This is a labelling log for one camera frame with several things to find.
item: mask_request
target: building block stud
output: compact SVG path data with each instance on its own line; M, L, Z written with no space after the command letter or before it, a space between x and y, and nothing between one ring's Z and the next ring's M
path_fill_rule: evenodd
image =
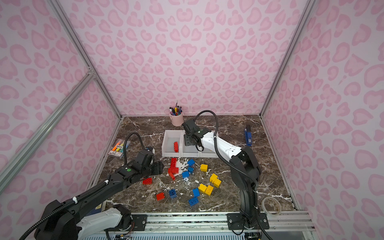
M173 157L170 161L170 167L176 167L177 158Z
M144 179L144 180L143 180L143 184L144 184L144 185L152 184L152 178L150 177L150 178Z
M189 172L183 172L181 175L183 175L183 178L189 177Z
M199 190L197 188L193 189L193 196L198 197L200 196Z
M199 186L199 191L200 191L201 193L204 193L206 189L207 189L207 187L206 187L204 184L200 184L200 186Z
M168 171L168 174L169 174L169 176L172 178L173 181L176 180L175 176L174 176L171 172Z
M160 200L162 200L162 199L165 198L165 195L164 195L163 192L161 192L161 193L159 193L159 194L156 194L156 198L157 198L158 201L160 201Z
M209 181L211 183L213 183L216 179L217 179L217 175L216 174L212 174L212 176L209 178Z
M177 145L177 142L173 144L175 152L179 152L179 146Z
M193 197L191 199L188 200L189 202L189 205L191 205L191 207L195 204L198 204L199 203L199 200L197 199L197 197Z
M192 167L195 164L195 161L191 159L187 163L188 163L188 166Z
M201 164L201 166L200 166L200 170L203 171L203 172L208 171L208 165L206 165L206 164Z
M216 180L213 182L214 186L217 187L217 188L220 186L220 183L221 183L221 181L218 180L218 179L216 179Z
M179 168L178 167L170 167L170 168L168 168L168 172L173 173L173 174L178 174Z
M177 197L177 195L176 195L176 190L175 190L175 189L171 189L171 190L169 190L169 196L170 196L171 198L175 198L175 197Z
M214 189L213 186L208 185L207 189L205 190L205 194L207 194L208 196L211 196L211 193L212 193L213 189Z

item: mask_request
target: red block in bin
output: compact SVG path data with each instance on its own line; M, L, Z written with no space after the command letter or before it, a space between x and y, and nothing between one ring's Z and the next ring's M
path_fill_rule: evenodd
M170 161L170 167L176 167L177 158L173 157Z
M169 169L168 169L168 172L170 172L170 173L179 173L179 168L178 167L170 167Z
M160 200L162 200L162 199L165 198L165 195L164 195L163 192L161 192L161 193L159 193L159 194L156 195L156 198L157 198L158 201L160 201Z
M179 152L179 146L177 145L177 142L175 142L173 145L174 145L175 152Z
M152 184L152 178L150 177L150 178L144 179L143 184L145 185Z
M168 172L168 173L169 173L170 177L172 178L172 180L175 181L176 180L175 176L173 176L173 174L171 172Z

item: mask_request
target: pink leopard print wall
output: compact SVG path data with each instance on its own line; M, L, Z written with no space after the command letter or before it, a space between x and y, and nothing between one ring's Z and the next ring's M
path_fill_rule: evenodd
M18 239L40 219L48 203L86 190L116 121L91 82L0 195L0 239Z
M86 73L44 0L0 3L0 172Z
M383 239L384 1L320 1L265 119L321 239Z
M123 114L257 114L306 0L60 1Z

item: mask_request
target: brown marble table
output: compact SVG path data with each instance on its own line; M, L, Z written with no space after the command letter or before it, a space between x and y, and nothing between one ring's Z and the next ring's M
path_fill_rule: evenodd
M258 188L259 204L267 196L275 197L282 206L282 210L294 210L292 201L287 192L281 173L276 164L271 147L265 135L264 129L256 115L249 116L218 116L218 135L233 145L244 146L245 124L251 125L252 150L262 168L260 185ZM213 116L200 116L196 123L211 130L215 129ZM169 117L127 117L121 125L117 138L125 139L129 133L136 131L142 136L144 146L155 148L155 159L164 163L164 173L153 177L151 185L136 183L128 189L115 194L107 200L107 208L112 204L124 204L132 212L195 212L195 211L238 211L240 208L239 189L232 182L230 170L227 165L218 158L194 158L194 173L185 181L181 174L176 176L173 182L167 170L170 166L170 158L161 156L161 144L164 131L167 129L182 130L171 124ZM131 145L128 150L128 161L136 157L141 149L136 136L130 138ZM186 165L190 158L180 158L178 164ZM99 181L105 179L109 173L123 163L122 159L108 156ZM199 169L200 164L208 165L208 172ZM200 183L208 185L209 177L215 173L222 181L220 188L214 188L211 196L205 194L198 197L199 203L191 207L188 200L193 197L192 189L197 188ZM176 189L177 198L171 199L168 191ZM160 202L156 200L156 194L164 192L166 198ZM266 204L268 210L273 210L273 205Z

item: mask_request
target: blue building block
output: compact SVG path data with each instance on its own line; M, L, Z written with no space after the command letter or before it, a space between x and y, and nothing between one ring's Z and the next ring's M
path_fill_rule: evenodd
M177 195L176 195L176 190L175 190L175 189L171 189L171 190L169 190L169 196L170 196L171 198L175 198L175 197L177 197Z
M188 162L188 166L193 166L195 164L195 161L193 161L193 159L189 160Z
M183 172L181 175L183 176L183 178L189 177L189 172Z
M200 192L199 192L199 189L197 189L197 188L195 188L194 190L192 190L193 191L193 196L195 196L195 197L198 197L198 196L200 196Z
M188 200L189 202L189 205L191 205L191 207L197 203L199 203L199 200L197 199L197 197L193 197L191 199Z

